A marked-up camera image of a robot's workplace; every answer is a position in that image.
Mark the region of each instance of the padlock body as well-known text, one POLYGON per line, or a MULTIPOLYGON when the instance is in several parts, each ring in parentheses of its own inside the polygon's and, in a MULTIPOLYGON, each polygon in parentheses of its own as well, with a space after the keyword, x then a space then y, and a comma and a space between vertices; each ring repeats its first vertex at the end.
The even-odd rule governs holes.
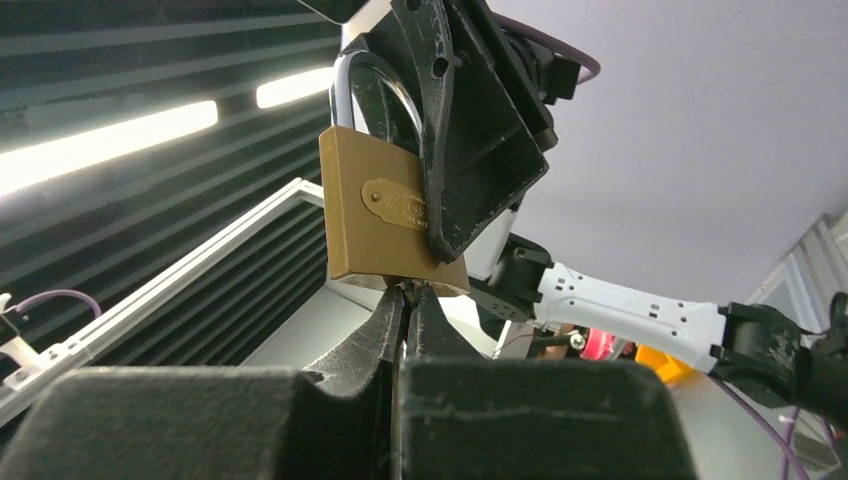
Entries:
POLYGON ((376 290, 384 278, 409 278, 441 296, 468 293, 465 259, 444 264, 430 253, 418 157, 341 126, 318 141, 330 278, 376 290))

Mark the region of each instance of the metal rod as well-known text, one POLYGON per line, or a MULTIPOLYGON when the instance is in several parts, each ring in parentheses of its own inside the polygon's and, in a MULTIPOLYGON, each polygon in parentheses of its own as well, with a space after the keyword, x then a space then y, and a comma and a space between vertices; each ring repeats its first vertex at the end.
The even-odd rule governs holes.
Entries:
POLYGON ((359 68, 366 68, 377 73, 383 84, 394 92, 410 118, 412 118, 416 133, 419 136, 421 135, 421 115, 418 113, 412 97, 409 96, 409 92, 406 91, 406 88, 401 83, 400 77, 388 62, 366 50, 351 50, 341 54, 333 64, 333 68, 336 74, 333 86, 330 88, 330 115, 333 125, 342 125, 348 128, 355 127, 353 94, 351 92, 353 71, 359 68))
POLYGON ((613 360, 618 360, 618 357, 621 356, 621 352, 624 351, 624 347, 626 346, 626 338, 615 337, 615 340, 612 343, 612 351, 609 353, 609 355, 607 355, 607 358, 605 358, 604 360, 607 360, 609 362, 613 360))

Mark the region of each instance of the black slatted panel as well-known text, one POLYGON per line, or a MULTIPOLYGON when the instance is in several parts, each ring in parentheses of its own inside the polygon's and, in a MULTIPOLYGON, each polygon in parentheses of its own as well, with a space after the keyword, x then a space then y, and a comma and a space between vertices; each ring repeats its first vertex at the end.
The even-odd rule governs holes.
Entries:
MULTIPOLYGON (((0 290, 15 299, 73 288, 106 310, 292 179, 320 182, 326 95, 255 102, 260 84, 338 51, 338 27, 295 0, 3 2, 0 24, 0 152, 203 100, 219 116, 0 197, 0 290)), ((322 211, 298 205, 98 363, 237 364, 320 288, 325 267, 322 211)), ((23 335, 44 349, 90 320, 57 299, 31 311, 23 335)))

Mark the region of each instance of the padlock label plate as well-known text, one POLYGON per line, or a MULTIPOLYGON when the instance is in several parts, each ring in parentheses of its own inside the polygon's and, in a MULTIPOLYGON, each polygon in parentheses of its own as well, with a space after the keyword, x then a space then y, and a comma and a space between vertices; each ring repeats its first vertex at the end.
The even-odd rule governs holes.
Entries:
POLYGON ((362 185, 362 201, 371 213, 386 223, 427 231, 427 206, 421 192, 378 178, 362 185))

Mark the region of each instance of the mounting hole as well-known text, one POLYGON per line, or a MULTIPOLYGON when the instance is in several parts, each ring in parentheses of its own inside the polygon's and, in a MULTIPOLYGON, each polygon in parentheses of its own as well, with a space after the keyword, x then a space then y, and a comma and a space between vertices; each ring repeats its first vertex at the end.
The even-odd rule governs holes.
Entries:
POLYGON ((304 370, 303 376, 309 379, 312 383, 318 383, 324 380, 324 374, 321 372, 316 372, 314 370, 304 370))
POLYGON ((433 76, 436 78, 442 78, 445 73, 448 71, 448 67, 450 66, 450 62, 445 57, 437 57, 433 62, 433 76))

